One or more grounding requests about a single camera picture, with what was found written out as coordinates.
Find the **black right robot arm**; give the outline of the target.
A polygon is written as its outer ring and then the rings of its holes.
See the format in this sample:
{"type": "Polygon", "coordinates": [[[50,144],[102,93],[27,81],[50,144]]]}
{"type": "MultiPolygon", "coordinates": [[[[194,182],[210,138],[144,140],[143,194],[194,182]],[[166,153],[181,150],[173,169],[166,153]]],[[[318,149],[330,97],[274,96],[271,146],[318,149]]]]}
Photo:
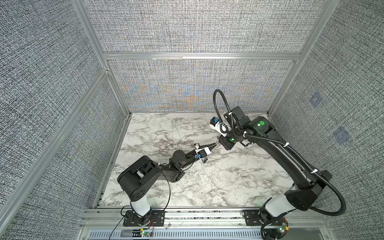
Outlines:
{"type": "Polygon", "coordinates": [[[334,216],[338,212],[328,212],[313,206],[325,187],[332,191],[332,175],[319,171],[306,161],[290,144],[283,140],[275,126],[266,118],[259,116],[250,119],[240,107],[233,108],[223,116],[212,118],[211,125],[221,134],[219,143],[231,150],[236,143],[248,141],[264,149],[290,176],[291,189],[267,200],[259,210],[264,223],[283,218],[294,210],[315,212],[334,216]]]}

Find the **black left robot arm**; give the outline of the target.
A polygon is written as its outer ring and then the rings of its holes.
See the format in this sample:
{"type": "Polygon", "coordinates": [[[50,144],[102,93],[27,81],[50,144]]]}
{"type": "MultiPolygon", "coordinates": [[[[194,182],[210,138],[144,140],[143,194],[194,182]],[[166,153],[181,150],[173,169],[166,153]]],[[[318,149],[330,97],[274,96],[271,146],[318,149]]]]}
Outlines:
{"type": "Polygon", "coordinates": [[[169,158],[169,162],[163,164],[153,161],[149,156],[142,156],[122,171],[117,182],[128,195],[133,212],[140,219],[149,217],[152,209],[146,194],[155,182],[166,181],[169,184],[178,182],[195,162],[201,160],[205,163],[216,146],[215,143],[195,144],[194,149],[188,153],[176,150],[169,158]]]}

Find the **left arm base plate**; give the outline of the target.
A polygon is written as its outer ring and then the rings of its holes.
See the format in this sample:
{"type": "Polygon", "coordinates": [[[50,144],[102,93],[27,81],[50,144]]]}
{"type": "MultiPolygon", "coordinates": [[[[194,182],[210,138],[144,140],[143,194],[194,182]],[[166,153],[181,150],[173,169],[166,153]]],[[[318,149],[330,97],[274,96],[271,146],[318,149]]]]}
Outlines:
{"type": "Polygon", "coordinates": [[[165,221],[165,213],[165,211],[150,210],[146,215],[140,217],[134,211],[126,211],[123,226],[147,228],[151,223],[155,227],[163,227],[165,221]]]}

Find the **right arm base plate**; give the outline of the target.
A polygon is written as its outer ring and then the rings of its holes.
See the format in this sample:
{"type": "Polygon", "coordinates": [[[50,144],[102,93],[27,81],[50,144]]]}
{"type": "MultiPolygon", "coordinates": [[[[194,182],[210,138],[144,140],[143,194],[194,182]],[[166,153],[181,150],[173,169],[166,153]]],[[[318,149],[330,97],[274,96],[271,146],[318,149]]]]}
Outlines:
{"type": "Polygon", "coordinates": [[[262,226],[264,223],[270,221],[273,216],[270,216],[266,211],[260,213],[259,209],[243,210],[241,212],[247,226],[262,226]]]}

